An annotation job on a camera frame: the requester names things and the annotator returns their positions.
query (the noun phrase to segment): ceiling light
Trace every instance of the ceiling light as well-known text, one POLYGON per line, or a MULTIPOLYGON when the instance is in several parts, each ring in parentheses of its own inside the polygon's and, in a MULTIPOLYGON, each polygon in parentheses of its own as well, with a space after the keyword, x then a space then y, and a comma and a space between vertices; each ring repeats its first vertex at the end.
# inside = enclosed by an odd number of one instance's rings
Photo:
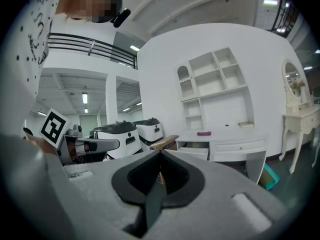
POLYGON ((37 114, 39 114, 39 115, 41 115, 41 116, 45 116, 45 117, 47 116, 47 114, 42 113, 42 112, 40 112, 40 111, 38 111, 37 114))
POLYGON ((269 6, 276 6, 278 4, 278 1, 276 1, 276 0, 264 0, 263 3, 265 5, 269 5, 269 6))
POLYGON ((83 104, 88 104, 88 93, 86 92, 82 93, 82 101, 83 101, 83 104))
POLYGON ((139 48, 137 48, 137 47, 135 47, 135 46, 133 46, 133 45, 131 45, 130 48, 131 48, 132 50, 135 50, 136 52, 139 52, 139 51, 140 51, 139 48))

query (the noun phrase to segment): white column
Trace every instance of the white column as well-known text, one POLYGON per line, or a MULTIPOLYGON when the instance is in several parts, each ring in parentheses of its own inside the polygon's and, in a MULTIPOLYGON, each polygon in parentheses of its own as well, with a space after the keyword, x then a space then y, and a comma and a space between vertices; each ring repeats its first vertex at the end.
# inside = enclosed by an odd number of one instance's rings
POLYGON ((100 114, 97 114, 96 115, 96 120, 98 122, 98 126, 101 126, 101 117, 100 117, 100 114))
POLYGON ((116 76, 108 74, 105 82, 105 111, 108 125, 118 120, 116 76))

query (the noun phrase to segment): person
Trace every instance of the person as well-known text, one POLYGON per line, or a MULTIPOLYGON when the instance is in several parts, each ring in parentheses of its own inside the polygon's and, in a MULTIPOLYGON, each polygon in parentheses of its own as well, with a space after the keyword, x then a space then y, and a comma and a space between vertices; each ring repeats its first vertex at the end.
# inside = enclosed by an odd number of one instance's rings
POLYGON ((104 23, 117 16, 122 0, 29 0, 11 24, 0 47, 0 93, 5 105, 0 133, 28 136, 45 152, 50 144, 25 134, 23 123, 36 102, 39 80, 49 54, 48 38, 55 14, 104 23))

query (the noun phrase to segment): white vanity table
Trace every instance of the white vanity table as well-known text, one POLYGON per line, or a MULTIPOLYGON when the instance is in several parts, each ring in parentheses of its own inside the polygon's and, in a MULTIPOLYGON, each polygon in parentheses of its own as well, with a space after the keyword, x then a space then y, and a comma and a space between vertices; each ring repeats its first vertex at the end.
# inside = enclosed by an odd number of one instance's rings
POLYGON ((292 81, 301 79, 298 70, 292 62, 285 60, 282 64, 282 77, 286 92, 286 114, 284 117, 284 131, 282 139, 282 154, 279 160, 286 155, 287 150, 287 134, 288 131, 297 134, 297 144, 295 148, 294 158, 290 167, 290 174, 295 171, 297 160, 302 146, 304 134, 310 132, 320 125, 320 105, 314 104, 313 101, 302 103, 302 97, 295 95, 298 91, 293 92, 291 86, 292 81))
POLYGON ((217 128, 209 136, 188 131, 175 140, 178 149, 175 153, 193 153, 194 157, 213 162, 245 161, 249 179, 257 184, 265 166, 268 137, 258 136, 256 131, 255 128, 217 128))

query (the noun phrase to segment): fluorescent light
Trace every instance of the fluorescent light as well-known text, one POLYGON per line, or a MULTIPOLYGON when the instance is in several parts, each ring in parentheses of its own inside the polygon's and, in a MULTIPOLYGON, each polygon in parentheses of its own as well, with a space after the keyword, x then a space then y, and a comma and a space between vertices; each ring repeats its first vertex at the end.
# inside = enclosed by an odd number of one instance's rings
POLYGON ((264 0, 263 3, 265 5, 276 6, 278 4, 278 1, 276 1, 276 0, 264 0))
POLYGON ((280 33, 284 33, 284 32, 286 32, 286 29, 285 28, 278 28, 276 31, 280 32, 280 33))
POLYGON ((88 93, 86 92, 82 93, 82 102, 83 104, 88 104, 88 93))
POLYGON ((130 48, 131 48, 132 50, 135 50, 136 52, 139 52, 139 51, 140 51, 139 48, 137 48, 137 47, 135 47, 135 46, 133 46, 133 45, 131 45, 130 48))
POLYGON ((39 114, 39 115, 41 115, 41 116, 45 116, 45 117, 47 116, 47 114, 42 113, 42 112, 40 112, 40 111, 38 111, 37 114, 39 114))

